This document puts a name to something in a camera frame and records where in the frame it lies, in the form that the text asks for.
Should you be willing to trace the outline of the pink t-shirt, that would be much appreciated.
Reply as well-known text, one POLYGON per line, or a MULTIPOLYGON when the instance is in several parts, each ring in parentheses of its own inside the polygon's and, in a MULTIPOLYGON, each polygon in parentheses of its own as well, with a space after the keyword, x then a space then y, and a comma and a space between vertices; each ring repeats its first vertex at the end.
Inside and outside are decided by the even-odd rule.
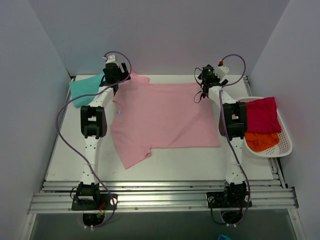
POLYGON ((194 102, 199 89, 195 82, 152 83, 135 73, 119 85, 110 131, 125 169, 153 149, 220 147, 211 100, 194 102))

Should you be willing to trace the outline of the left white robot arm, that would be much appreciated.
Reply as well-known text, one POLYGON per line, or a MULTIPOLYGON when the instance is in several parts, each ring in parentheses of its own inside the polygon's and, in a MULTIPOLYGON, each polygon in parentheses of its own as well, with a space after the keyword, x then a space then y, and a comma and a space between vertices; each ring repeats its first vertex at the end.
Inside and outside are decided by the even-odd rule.
POLYGON ((107 134, 105 106, 113 100, 119 89, 119 82, 129 77, 126 64, 119 64, 113 57, 109 58, 103 69, 99 84, 99 95, 89 105, 80 108, 80 128, 84 136, 84 167, 76 196, 90 210, 100 206, 100 187, 96 178, 99 168, 99 152, 102 138, 107 134))

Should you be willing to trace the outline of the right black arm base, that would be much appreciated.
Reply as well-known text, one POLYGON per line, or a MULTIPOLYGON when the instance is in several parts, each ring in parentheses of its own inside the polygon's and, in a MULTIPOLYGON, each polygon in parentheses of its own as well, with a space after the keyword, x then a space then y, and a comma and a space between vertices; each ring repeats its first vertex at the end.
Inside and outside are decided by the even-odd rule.
POLYGON ((226 184, 223 191, 207 192, 206 197, 210 216, 220 226, 237 227, 253 206, 251 189, 245 181, 226 184))

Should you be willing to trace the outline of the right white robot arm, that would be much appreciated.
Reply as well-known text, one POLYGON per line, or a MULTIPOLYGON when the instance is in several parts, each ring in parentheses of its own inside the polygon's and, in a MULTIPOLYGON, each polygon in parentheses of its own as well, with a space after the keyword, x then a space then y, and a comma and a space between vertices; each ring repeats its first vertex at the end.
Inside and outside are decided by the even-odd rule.
POLYGON ((247 179, 242 167, 242 147, 248 129, 247 107, 244 102, 235 100, 224 90, 228 84, 228 80, 224 79, 229 72, 227 66, 220 64, 214 68, 208 64, 200 71, 197 79, 201 81, 201 97, 209 98, 220 109, 219 133, 228 144, 226 185, 222 200, 225 205, 232 207, 247 195, 247 179))

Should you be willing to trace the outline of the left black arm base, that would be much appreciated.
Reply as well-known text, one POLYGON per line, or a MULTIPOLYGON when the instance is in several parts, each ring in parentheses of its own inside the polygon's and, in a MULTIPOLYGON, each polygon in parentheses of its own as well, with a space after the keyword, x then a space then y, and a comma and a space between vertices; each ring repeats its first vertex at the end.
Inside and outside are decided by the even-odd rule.
POLYGON ((80 182, 69 193, 72 200, 71 210, 82 211, 81 221, 84 228, 91 230, 102 227, 115 215, 118 206, 116 193, 101 192, 99 184, 80 182))

